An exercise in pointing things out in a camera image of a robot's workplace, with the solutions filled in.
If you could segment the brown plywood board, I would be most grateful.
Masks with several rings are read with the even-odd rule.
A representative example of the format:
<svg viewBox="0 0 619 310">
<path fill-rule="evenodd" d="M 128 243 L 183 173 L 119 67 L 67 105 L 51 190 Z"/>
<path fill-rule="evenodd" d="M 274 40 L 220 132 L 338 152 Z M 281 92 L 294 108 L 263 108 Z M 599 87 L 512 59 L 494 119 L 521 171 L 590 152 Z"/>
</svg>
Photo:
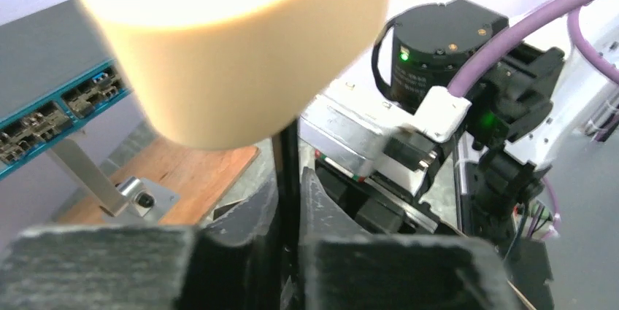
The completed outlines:
<svg viewBox="0 0 619 310">
<path fill-rule="evenodd" d="M 178 194 L 180 200 L 158 222 L 164 225 L 193 225 L 215 207 L 258 153 L 256 146 L 203 151 L 192 150 L 158 136 L 144 141 L 128 139 L 110 156 L 112 173 L 103 173 L 114 184 L 128 177 L 137 177 L 167 187 Z M 95 207 L 94 199 L 87 193 L 57 221 L 60 224 L 86 225 L 106 222 L 102 212 Z"/>
</svg>

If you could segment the teal network switch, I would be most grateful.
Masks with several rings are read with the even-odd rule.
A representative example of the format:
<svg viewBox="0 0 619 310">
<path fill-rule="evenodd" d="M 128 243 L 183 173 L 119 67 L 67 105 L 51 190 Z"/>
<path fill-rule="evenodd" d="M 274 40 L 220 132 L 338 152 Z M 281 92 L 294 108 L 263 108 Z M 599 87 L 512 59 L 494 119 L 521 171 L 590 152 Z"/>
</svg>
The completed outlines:
<svg viewBox="0 0 619 310">
<path fill-rule="evenodd" d="M 1 26 L 1 176 L 127 96 L 129 87 L 67 0 Z"/>
</svg>

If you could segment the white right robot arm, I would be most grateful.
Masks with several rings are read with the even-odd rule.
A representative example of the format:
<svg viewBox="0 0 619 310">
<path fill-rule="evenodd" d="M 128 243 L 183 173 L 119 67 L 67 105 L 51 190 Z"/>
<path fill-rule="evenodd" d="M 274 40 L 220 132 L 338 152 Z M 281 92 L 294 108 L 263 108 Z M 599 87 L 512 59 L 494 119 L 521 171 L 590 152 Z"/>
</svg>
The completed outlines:
<svg viewBox="0 0 619 310">
<path fill-rule="evenodd" d="M 594 1 L 551 0 L 516 23 L 469 0 L 388 20 L 377 93 L 334 81 L 299 120 L 331 199 L 373 233 L 438 233 L 419 198 L 452 157 L 461 232 L 516 250 L 562 144 L 618 82 L 613 28 L 596 44 L 580 30 Z"/>
</svg>

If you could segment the beige black folding umbrella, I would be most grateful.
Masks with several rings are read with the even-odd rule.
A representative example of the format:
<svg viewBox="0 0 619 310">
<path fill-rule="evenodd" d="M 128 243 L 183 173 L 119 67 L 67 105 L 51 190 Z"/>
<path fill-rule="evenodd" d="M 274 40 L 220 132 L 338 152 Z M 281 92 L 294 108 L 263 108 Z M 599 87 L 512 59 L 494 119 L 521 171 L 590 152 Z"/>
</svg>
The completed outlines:
<svg viewBox="0 0 619 310">
<path fill-rule="evenodd" d="M 79 0 L 150 124 L 201 150 L 272 140 L 258 237 L 205 244 L 190 309 L 278 309 L 299 272 L 297 120 L 378 35 L 388 0 Z"/>
</svg>

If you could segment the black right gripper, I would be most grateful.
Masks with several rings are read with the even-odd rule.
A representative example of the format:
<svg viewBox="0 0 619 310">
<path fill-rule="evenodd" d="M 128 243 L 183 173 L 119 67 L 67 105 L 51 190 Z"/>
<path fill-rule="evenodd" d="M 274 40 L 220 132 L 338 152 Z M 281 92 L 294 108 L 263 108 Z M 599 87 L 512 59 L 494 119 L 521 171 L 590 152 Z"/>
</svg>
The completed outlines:
<svg viewBox="0 0 619 310">
<path fill-rule="evenodd" d="M 369 236 L 369 232 L 462 234 L 435 214 L 430 203 L 408 195 L 382 174 L 357 182 L 325 158 L 315 159 L 315 170 L 304 167 L 301 174 L 300 238 Z M 275 176 L 268 176 L 253 194 L 205 227 L 203 246 L 280 250 Z"/>
</svg>

